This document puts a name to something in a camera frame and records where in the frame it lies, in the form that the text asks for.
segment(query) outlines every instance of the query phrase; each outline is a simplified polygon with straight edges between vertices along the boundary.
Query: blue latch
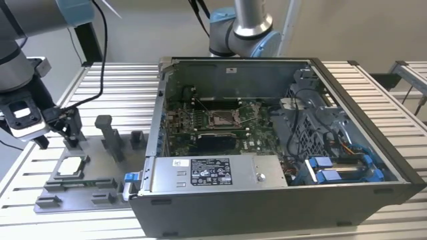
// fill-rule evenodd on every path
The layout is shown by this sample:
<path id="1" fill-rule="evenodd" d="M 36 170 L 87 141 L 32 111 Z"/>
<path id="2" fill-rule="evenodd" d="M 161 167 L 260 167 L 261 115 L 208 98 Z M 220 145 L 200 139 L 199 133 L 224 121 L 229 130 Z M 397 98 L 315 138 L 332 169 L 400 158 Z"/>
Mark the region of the blue latch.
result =
<path id="1" fill-rule="evenodd" d="M 124 175 L 124 182 L 125 183 L 136 183 L 139 181 L 139 176 L 140 175 L 137 173 L 132 173 L 132 172 L 127 173 Z"/>

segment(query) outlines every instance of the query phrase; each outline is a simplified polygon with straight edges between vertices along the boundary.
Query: black plastic block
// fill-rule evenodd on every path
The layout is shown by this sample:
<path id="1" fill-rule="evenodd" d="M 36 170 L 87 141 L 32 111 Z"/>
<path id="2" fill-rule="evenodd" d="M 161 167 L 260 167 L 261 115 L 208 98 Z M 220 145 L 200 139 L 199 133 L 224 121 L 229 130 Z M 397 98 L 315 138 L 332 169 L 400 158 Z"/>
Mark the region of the black plastic block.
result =
<path id="1" fill-rule="evenodd" d="M 43 187 L 48 192 L 65 191 L 63 180 L 47 181 Z"/>
<path id="2" fill-rule="evenodd" d="M 117 182 L 113 178 L 99 178 L 95 185 L 99 189 L 116 189 L 117 188 Z"/>
<path id="3" fill-rule="evenodd" d="M 91 201 L 93 204 L 113 204 L 115 197 L 109 192 L 95 192 Z"/>
<path id="4" fill-rule="evenodd" d="M 44 196 L 44 197 L 37 197 L 37 200 L 34 201 L 34 204 L 40 208 L 57 208 L 60 206 L 60 198 L 55 196 Z"/>

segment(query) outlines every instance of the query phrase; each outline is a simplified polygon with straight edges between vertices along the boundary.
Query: power supply label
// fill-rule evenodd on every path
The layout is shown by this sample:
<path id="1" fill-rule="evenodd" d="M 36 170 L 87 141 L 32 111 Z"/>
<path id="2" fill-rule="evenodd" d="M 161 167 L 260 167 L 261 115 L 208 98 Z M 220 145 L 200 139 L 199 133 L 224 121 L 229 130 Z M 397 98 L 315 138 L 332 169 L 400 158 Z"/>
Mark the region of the power supply label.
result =
<path id="1" fill-rule="evenodd" d="M 191 184 L 193 186 L 232 185 L 229 158 L 191 159 Z"/>

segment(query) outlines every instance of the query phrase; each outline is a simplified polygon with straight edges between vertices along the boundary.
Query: wire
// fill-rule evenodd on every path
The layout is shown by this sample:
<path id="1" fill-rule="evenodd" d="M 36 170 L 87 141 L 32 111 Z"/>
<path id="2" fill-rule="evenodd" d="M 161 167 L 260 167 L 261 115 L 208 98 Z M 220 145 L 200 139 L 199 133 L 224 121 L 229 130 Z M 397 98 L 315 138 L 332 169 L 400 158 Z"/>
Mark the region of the wire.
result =
<path id="1" fill-rule="evenodd" d="M 77 103 L 75 103 L 73 105 L 71 105 L 69 107 L 67 107 L 63 111 L 67 112 L 71 109 L 75 109 L 76 107 L 79 107 L 81 104 L 85 104 L 91 101 L 93 101 L 95 99 L 97 99 L 103 93 L 104 93 L 104 74 L 105 74 L 105 62 L 107 62 L 107 50 L 108 50 L 108 25 L 107 25 L 107 19 L 105 19 L 105 15 L 104 12 L 99 6 L 99 4 L 96 3 L 95 0 L 92 0 L 92 3 L 100 13 L 101 16 L 101 21 L 104 23 L 104 35 L 105 35 L 105 39 L 104 39 L 104 56 L 103 56 L 103 60 L 101 60 L 101 66 L 100 66 L 100 80 L 99 80 L 99 93 L 87 98 L 85 100 L 79 101 Z"/>
<path id="2" fill-rule="evenodd" d="M 0 140 L 0 144 L 2 144 L 4 146 L 12 148 L 12 149 L 16 149 L 16 150 L 20 150 L 20 151 L 24 151 L 24 149 L 18 148 L 17 146 L 12 146 L 9 144 L 6 144 L 4 141 Z"/>
<path id="3" fill-rule="evenodd" d="M 341 143 L 340 145 L 351 154 L 355 154 L 355 152 L 345 146 L 344 143 Z"/>
<path id="4" fill-rule="evenodd" d="M 75 44 L 75 39 L 73 39 L 72 31 L 69 31 L 69 28 L 67 28 L 67 30 L 68 30 L 68 33 L 69 33 L 69 39 L 71 39 L 72 48 L 73 48 L 75 54 L 76 54 L 77 57 L 79 57 L 80 66 L 81 66 L 81 65 L 83 65 L 83 60 L 81 60 L 80 54 L 79 54 L 79 52 L 77 52 L 77 48 L 76 48 L 76 44 Z"/>
<path id="5" fill-rule="evenodd" d="M 416 116 L 421 110 L 423 105 L 417 105 L 413 115 Z"/>
<path id="6" fill-rule="evenodd" d="M 196 0 L 188 0 L 188 3 L 189 3 L 189 5 L 191 5 L 191 8 L 192 8 L 195 17 L 197 18 L 197 21 L 199 21 L 199 23 L 200 23 L 200 25 L 201 25 L 203 31 L 205 32 L 205 35 L 207 35 L 207 37 L 209 38 L 211 36 L 209 36 L 208 30 L 207 30 L 205 25 L 204 25 L 204 23 L 203 23 L 203 21 L 201 21 L 201 18 L 200 18 L 199 7 L 197 7 Z"/>
<path id="7" fill-rule="evenodd" d="M 293 118 L 293 125 L 292 125 L 292 129 L 291 129 L 291 135 L 288 136 L 288 139 L 287 139 L 287 142 L 285 142 L 285 150 L 287 150 L 287 153 L 296 159 L 299 160 L 300 157 L 297 156 L 297 153 L 293 154 L 291 152 L 291 141 L 292 141 L 292 138 L 293 138 L 293 135 L 295 135 L 295 132 L 296 132 L 296 127 L 297 127 L 297 124 L 299 124 L 299 114 L 300 114 L 300 109 L 299 109 L 299 105 L 296 103 L 296 98 L 297 98 L 297 94 L 300 93 L 300 91 L 313 91 L 317 93 L 316 90 L 311 89 L 311 88 L 301 88 L 300 90 L 296 91 L 296 93 L 293 94 L 293 97 L 291 97 L 291 99 L 293 99 L 293 102 L 295 102 L 295 118 Z"/>
<path id="8" fill-rule="evenodd" d="M 408 88 L 408 91 L 407 91 L 407 93 L 405 93 L 405 95 L 404 95 L 404 98 L 403 98 L 401 104 L 404 104 L 404 103 L 405 103 L 405 100 L 407 100 L 407 98 L 408 98 L 408 95 L 409 95 L 409 92 L 411 92 L 412 88 L 413 88 L 413 86 L 411 86 L 411 87 Z"/>
<path id="9" fill-rule="evenodd" d="M 177 111 L 180 111 L 180 112 L 183 112 L 184 114 L 187 114 L 187 115 L 188 115 L 188 118 L 192 119 L 192 115 L 191 115 L 187 111 L 184 111 L 183 109 L 179 109 Z"/>
<path id="10" fill-rule="evenodd" d="M 28 37 L 24 38 L 24 40 L 21 41 L 18 47 L 20 48 L 25 47 L 26 42 L 28 42 Z"/>
<path id="11" fill-rule="evenodd" d="M 361 149 L 363 151 L 365 151 L 367 152 L 367 155 L 371 157 L 371 159 L 373 160 L 373 153 L 371 152 L 371 150 L 369 149 L 367 149 L 364 146 L 361 146 L 360 144 L 351 144 L 351 145 L 348 145 L 347 146 L 349 149 L 351 148 L 359 148 L 359 149 Z"/>

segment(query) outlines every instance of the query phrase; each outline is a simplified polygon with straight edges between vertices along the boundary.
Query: aluminum profile table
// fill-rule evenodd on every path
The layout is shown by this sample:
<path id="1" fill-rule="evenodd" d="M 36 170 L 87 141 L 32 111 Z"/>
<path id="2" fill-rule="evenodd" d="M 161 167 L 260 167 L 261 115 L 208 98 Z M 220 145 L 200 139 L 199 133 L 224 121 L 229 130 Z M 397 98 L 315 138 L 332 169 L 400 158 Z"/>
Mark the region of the aluminum profile table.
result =
<path id="1" fill-rule="evenodd" d="M 427 61 L 396 61 L 389 70 L 427 96 Z"/>
<path id="2" fill-rule="evenodd" d="M 347 62 L 324 62 L 353 100 L 427 181 L 427 129 L 403 108 L 367 72 Z M 65 106 L 99 92 L 100 64 L 83 68 L 59 104 Z M 120 133 L 151 128 L 157 91 L 157 64 L 108 63 L 104 94 L 80 107 L 83 132 L 101 135 L 95 128 L 100 114 L 113 117 Z M 29 143 L 0 183 L 0 238 L 24 239 L 143 239 L 144 232 L 131 209 L 34 214 L 33 205 L 43 191 L 64 150 L 63 139 L 49 134 L 47 150 Z M 383 207 L 355 227 L 295 230 L 243 234 L 224 237 L 197 237 L 200 240 L 381 240 L 425 239 L 427 189 L 404 204 Z"/>

